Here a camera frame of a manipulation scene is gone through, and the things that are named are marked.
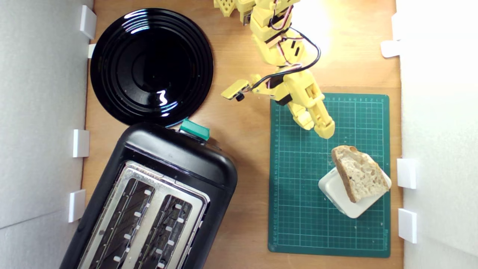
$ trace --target white dish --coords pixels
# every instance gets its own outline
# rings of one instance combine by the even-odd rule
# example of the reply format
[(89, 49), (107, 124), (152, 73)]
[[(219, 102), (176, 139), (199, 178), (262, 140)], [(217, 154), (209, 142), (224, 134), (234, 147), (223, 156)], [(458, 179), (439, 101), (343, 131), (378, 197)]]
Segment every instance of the white dish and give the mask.
[[(390, 189), (391, 180), (387, 174), (383, 172), (383, 170), (382, 173)], [(384, 192), (375, 196), (362, 198), (357, 203), (351, 202), (348, 198), (347, 191), (345, 190), (344, 183), (342, 182), (342, 179), (337, 171), (337, 167), (334, 167), (319, 180), (319, 188), (340, 212), (352, 219), (356, 219), (362, 215), (369, 207), (371, 207), (380, 197), (385, 194)]]

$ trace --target wooden table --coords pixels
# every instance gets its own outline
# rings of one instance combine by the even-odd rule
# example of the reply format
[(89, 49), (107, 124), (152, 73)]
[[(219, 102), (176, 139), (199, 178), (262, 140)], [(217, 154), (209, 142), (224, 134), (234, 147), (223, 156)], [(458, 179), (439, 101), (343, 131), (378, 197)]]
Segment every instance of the wooden table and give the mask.
[[(303, 0), (294, 8), (294, 21), (308, 20), (305, 33), (323, 49), (312, 68), (324, 92), (379, 93), (390, 96), (391, 111), (391, 257), (352, 258), (271, 253), (267, 249), (269, 185), (269, 100), (247, 95), (227, 101), (220, 93), (250, 73), (267, 75), (250, 30), (238, 13), (224, 18), (212, 0), (95, 0), (98, 39), (120, 16), (133, 10), (161, 7), (194, 20), (208, 36), (214, 52), (214, 81), (202, 107), (190, 118), (211, 129), (230, 153), (239, 173), (236, 192), (214, 241), (206, 269), (402, 269), (403, 241), (398, 237), (397, 208), (402, 192), (396, 184), (396, 158), (401, 155), (400, 69), (398, 59), (384, 59), (380, 42), (391, 39), (394, 0)], [(87, 199), (97, 184), (114, 145), (126, 125), (101, 107), (88, 81), (86, 129), (91, 132), (90, 157), (85, 159), (83, 188)]]

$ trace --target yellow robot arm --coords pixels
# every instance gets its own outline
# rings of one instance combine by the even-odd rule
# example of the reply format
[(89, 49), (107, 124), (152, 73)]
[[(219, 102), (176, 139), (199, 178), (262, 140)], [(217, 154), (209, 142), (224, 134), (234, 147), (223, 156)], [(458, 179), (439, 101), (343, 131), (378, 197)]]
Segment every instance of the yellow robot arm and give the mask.
[(294, 121), (306, 130), (314, 131), (329, 139), (335, 131), (332, 120), (324, 105), (312, 73), (307, 70), (317, 62), (303, 66), (301, 60), (308, 55), (304, 41), (310, 40), (290, 28), (293, 5), (300, 0), (214, 0), (215, 7), (229, 16), (232, 9), (241, 12), (241, 21), (249, 23), (252, 40), (263, 61), (277, 66), (274, 74), (261, 78), (253, 75), (251, 82), (240, 79), (222, 92), (228, 100), (241, 101), (244, 94), (268, 95), (280, 105), (287, 105)]

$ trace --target black plate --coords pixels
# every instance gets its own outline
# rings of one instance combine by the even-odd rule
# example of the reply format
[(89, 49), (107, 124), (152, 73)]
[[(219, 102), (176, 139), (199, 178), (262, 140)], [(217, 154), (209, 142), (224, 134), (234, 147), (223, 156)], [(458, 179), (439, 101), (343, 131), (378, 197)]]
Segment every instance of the black plate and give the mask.
[(171, 126), (194, 113), (206, 98), (213, 58), (192, 20), (165, 9), (143, 9), (104, 31), (90, 75), (99, 102), (119, 121)]

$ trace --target toaster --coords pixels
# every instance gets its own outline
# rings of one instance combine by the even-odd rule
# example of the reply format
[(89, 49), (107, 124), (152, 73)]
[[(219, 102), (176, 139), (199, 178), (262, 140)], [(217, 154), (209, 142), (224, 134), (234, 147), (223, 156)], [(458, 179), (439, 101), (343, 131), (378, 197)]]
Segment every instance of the toaster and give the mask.
[(231, 159), (200, 132), (132, 125), (60, 269), (202, 268), (236, 184)]

